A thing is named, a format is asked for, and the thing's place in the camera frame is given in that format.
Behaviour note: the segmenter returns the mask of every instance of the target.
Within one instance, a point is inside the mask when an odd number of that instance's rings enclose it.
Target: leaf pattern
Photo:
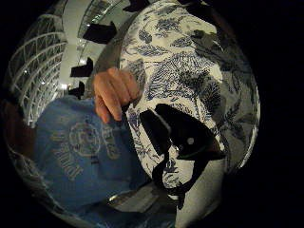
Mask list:
[[[169,52],[169,50],[167,50],[164,47],[152,46],[152,45],[137,46],[137,47],[133,47],[132,49],[137,50],[141,55],[150,56],[150,57],[160,56]]]
[[[172,107],[176,108],[178,111],[181,111],[183,113],[187,113],[189,115],[193,115],[192,111],[185,106],[184,104],[171,104]]]
[[[162,9],[159,9],[159,10],[154,10],[154,13],[159,15],[159,16],[165,16],[165,15],[170,14],[171,12],[176,10],[177,8],[180,8],[180,6],[178,6],[178,5],[168,6],[168,7],[164,7]]]
[[[201,92],[199,98],[213,116],[220,105],[219,84],[216,82],[209,84],[208,87]]]
[[[230,130],[231,130],[231,134],[235,138],[241,140],[244,145],[246,144],[246,136],[245,136],[245,133],[244,133],[244,130],[243,130],[241,124],[239,124],[239,123],[231,124]]]
[[[162,31],[162,32],[160,32],[160,33],[155,33],[155,35],[156,35],[156,37],[158,37],[159,39],[160,38],[167,38],[168,37],[168,35],[169,35],[169,32],[166,32],[166,31]]]
[[[159,31],[174,30],[174,31],[177,31],[177,32],[181,32],[180,23],[175,18],[160,19],[158,24],[156,25],[155,29],[158,29]]]
[[[185,48],[192,45],[192,40],[189,37],[181,37],[175,40],[170,46],[177,48]]]
[[[194,39],[201,39],[205,35],[205,32],[203,30],[193,30],[190,32],[191,32],[190,33],[191,38],[194,38]]]
[[[239,123],[254,124],[256,122],[256,118],[252,113],[247,113],[246,115],[239,118],[237,121]]]
[[[240,84],[239,84],[238,77],[236,76],[235,73],[232,74],[232,82],[233,82],[236,92],[238,93],[239,89],[240,89]]]
[[[235,103],[235,105],[233,105],[229,111],[226,113],[224,119],[229,122],[232,123],[234,121],[235,116],[238,114],[238,110],[239,110],[239,105],[241,102],[241,98],[239,98],[237,100],[237,102]]]
[[[139,38],[142,41],[145,41],[146,44],[149,44],[152,42],[152,36],[149,34],[146,30],[142,29],[139,31]]]

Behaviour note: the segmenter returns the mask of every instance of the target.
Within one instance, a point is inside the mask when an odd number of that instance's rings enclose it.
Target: hand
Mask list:
[[[122,120],[122,106],[134,101],[142,94],[134,75],[115,67],[94,76],[95,111],[105,124],[110,113],[116,121]]]

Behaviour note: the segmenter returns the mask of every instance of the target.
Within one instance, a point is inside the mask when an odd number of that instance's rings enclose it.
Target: metal truss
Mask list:
[[[28,29],[9,61],[4,86],[18,98],[25,122],[34,126],[58,87],[60,65],[67,45],[60,0]]]

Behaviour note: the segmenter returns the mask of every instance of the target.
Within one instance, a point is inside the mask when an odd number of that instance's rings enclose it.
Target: white fabric with leaf print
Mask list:
[[[213,132],[227,155],[226,173],[247,162],[260,119],[257,83],[238,45],[220,28],[191,15],[176,0],[158,1],[130,26],[120,68],[130,70],[143,90],[126,117],[142,167],[151,178],[163,156],[156,153],[139,115],[159,103],[191,115]],[[171,159],[164,184],[176,187],[178,181],[189,180],[191,173],[185,170],[192,167],[192,161]]]

